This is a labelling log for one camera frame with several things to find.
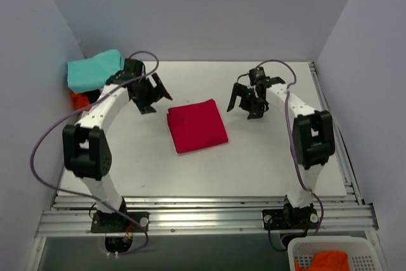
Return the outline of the red t-shirt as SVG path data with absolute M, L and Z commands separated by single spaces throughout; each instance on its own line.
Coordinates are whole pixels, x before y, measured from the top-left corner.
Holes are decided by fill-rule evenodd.
M 213 99 L 168 109 L 167 125 L 178 154 L 228 143 L 225 125 Z

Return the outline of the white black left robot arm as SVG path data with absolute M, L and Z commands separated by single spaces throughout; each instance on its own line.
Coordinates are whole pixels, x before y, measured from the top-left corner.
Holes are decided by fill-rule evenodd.
M 123 68 L 107 79 L 88 113 L 63 128 L 65 168 L 87 186 L 96 201 L 96 215 L 113 232 L 127 227 L 128 216 L 125 200 L 109 175 L 113 157 L 106 133 L 129 102 L 144 115 L 154 113 L 152 105 L 161 98 L 172 99 L 158 74 L 148 77 L 142 61 L 127 58 Z

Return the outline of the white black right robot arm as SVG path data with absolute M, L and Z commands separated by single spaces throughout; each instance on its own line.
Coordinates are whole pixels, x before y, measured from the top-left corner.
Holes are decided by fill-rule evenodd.
M 227 111 L 237 99 L 239 107 L 248 112 L 248 119 L 260 119 L 272 105 L 285 115 L 289 148 L 299 185 L 286 195 L 288 208 L 282 221 L 296 228 L 305 220 L 303 209 L 309 208 L 315 197 L 318 177 L 335 153 L 334 132 L 330 112 L 319 111 L 291 93 L 290 86 L 279 77 L 262 77 L 250 86 L 235 82 Z

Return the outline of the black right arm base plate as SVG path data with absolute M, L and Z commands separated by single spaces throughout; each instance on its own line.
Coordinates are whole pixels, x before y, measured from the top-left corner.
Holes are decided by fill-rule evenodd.
M 306 230 L 316 229 L 319 225 L 315 209 L 294 212 L 283 209 L 264 209 L 261 213 L 265 230 Z

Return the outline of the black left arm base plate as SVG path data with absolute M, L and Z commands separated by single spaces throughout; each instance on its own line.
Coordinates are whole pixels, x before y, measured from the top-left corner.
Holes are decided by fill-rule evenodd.
M 143 232 L 148 230 L 150 214 L 145 211 L 127 212 L 132 220 L 140 224 L 135 225 L 133 222 L 124 218 L 117 213 L 102 213 L 97 211 L 93 214 L 90 232 L 94 234 L 112 234 L 112 233 L 130 233 Z

